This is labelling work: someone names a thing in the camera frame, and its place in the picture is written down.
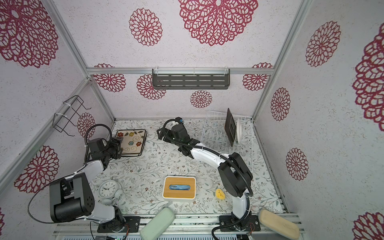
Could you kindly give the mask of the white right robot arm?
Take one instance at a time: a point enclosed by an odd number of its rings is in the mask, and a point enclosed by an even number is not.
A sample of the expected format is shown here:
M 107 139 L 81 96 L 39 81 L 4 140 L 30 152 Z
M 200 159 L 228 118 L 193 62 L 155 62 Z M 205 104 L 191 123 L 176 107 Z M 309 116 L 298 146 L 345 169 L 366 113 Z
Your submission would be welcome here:
M 241 223 L 251 216 L 250 197 L 253 175 L 242 156 L 236 152 L 221 154 L 189 136 L 184 124 L 168 120 L 157 130 L 158 139 L 174 144 L 184 156 L 208 164 L 218 170 L 223 187 L 232 196 L 232 218 Z

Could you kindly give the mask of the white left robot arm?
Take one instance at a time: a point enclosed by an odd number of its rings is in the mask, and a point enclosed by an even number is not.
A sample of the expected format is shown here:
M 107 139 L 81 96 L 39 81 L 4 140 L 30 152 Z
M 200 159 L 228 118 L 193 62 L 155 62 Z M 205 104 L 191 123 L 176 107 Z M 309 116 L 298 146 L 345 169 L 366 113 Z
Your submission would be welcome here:
M 111 159 L 120 159 L 122 137 L 94 139 L 86 144 L 92 159 L 72 175 L 55 180 L 49 185 L 50 215 L 54 223 L 90 220 L 99 225 L 100 233 L 122 232 L 126 225 L 120 209 L 116 206 L 123 194 L 122 186 L 114 180 L 101 184 L 95 201 L 89 183 L 108 166 Z

